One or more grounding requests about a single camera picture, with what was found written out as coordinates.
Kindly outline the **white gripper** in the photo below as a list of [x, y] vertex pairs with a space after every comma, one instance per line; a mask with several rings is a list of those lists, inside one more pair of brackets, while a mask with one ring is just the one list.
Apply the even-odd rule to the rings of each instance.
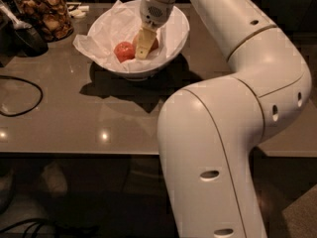
[[143, 28], [138, 32], [139, 39], [135, 57], [145, 60], [157, 37], [155, 32], [168, 20], [173, 9], [172, 0], [141, 0], [140, 17]]

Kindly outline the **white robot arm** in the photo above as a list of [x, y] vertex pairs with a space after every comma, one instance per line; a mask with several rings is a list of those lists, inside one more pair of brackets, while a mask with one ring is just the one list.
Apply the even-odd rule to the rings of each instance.
[[[175, 0], [142, 0], [161, 26]], [[179, 238], [266, 238], [249, 154], [288, 127], [311, 91], [307, 63], [251, 0], [190, 0], [231, 74], [188, 85], [164, 103], [158, 151]]]

